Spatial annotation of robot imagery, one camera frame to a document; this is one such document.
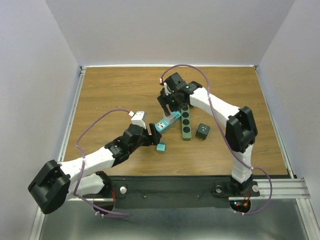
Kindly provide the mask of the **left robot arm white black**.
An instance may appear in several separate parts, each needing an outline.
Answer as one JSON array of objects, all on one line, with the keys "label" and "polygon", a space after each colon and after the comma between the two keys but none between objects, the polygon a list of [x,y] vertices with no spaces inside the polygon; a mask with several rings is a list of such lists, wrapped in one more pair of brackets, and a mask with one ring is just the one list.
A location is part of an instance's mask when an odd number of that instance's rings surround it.
[{"label": "left robot arm white black", "polygon": [[139,147],[159,144],[162,134],[153,123],[149,127],[151,133],[146,128],[130,124],[123,135],[93,153],[62,163],[46,162],[29,184],[28,191],[44,214],[53,213],[70,194],[77,195],[82,178],[123,163]]}]

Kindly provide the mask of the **blue usb socket strip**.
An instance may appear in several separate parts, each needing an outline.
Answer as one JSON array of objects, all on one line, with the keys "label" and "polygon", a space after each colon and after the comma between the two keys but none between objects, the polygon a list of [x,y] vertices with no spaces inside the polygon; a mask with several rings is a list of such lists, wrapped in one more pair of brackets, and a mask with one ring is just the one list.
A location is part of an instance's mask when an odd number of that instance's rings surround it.
[{"label": "blue usb socket strip", "polygon": [[181,118],[181,113],[179,111],[172,112],[169,116],[164,117],[158,123],[155,124],[155,129],[158,133],[162,134],[170,126],[176,123]]}]

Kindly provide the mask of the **white charger plug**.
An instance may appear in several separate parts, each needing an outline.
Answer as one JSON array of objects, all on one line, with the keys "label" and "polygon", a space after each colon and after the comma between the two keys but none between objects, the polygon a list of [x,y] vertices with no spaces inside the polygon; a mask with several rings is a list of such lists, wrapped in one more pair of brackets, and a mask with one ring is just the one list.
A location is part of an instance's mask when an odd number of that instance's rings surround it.
[{"label": "white charger plug", "polygon": [[172,125],[175,122],[175,114],[172,112],[171,115],[165,116],[164,121],[167,125]]}]

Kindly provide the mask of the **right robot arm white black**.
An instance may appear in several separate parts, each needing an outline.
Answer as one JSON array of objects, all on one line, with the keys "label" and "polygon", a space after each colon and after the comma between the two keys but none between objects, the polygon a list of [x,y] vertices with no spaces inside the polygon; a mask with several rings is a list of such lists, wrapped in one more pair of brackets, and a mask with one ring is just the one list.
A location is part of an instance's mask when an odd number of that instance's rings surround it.
[{"label": "right robot arm white black", "polygon": [[251,156],[258,134],[252,110],[239,108],[209,93],[201,84],[184,80],[160,79],[162,90],[157,98],[165,115],[183,105],[190,105],[214,117],[217,126],[231,154],[233,164],[230,189],[235,195],[242,195],[252,182]]}]

